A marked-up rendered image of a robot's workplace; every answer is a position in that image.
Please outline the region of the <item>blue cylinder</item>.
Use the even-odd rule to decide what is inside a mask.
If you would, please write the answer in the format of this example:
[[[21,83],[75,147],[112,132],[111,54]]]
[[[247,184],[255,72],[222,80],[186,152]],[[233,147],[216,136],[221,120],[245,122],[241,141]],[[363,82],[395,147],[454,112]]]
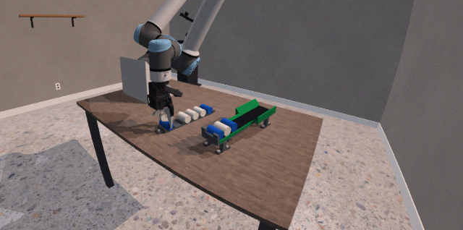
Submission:
[[[221,140],[223,137],[224,137],[224,132],[216,127],[214,127],[213,125],[208,125],[207,126],[207,132],[209,132],[210,134],[213,134],[213,133],[216,133],[219,135],[219,140]]]
[[[212,108],[212,107],[207,106],[207,105],[205,105],[205,104],[201,104],[201,105],[200,105],[200,108],[204,109],[204,110],[206,111],[206,113],[208,113],[208,114],[211,114],[212,111],[213,111],[213,108]]]
[[[235,132],[237,130],[237,123],[235,123],[235,122],[233,122],[231,120],[223,118],[220,122],[222,124],[225,124],[228,127],[231,127],[231,132]]]
[[[161,120],[159,121],[159,124],[164,127],[167,130],[172,130],[174,128],[174,124],[172,125],[172,129],[170,129],[169,122],[162,122]]]

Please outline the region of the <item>cream cylinder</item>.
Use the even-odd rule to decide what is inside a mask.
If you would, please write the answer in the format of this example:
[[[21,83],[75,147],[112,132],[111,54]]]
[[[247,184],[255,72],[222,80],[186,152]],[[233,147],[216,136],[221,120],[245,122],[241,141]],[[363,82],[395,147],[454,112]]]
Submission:
[[[205,116],[205,114],[206,114],[206,111],[204,109],[199,108],[197,106],[195,106],[193,108],[193,111],[197,112],[199,114],[199,116],[201,116],[201,117]]]
[[[189,116],[191,116],[191,119],[196,120],[199,117],[199,114],[193,110],[187,109],[185,113]]]
[[[224,132],[224,136],[229,135],[231,132],[231,127],[228,127],[225,124],[222,124],[221,122],[215,122],[213,126],[222,130]]]
[[[183,113],[181,111],[177,114],[177,118],[182,120],[185,123],[189,123],[190,120],[191,120],[191,116],[189,116],[189,115],[187,115],[187,114],[185,114],[185,113]]]

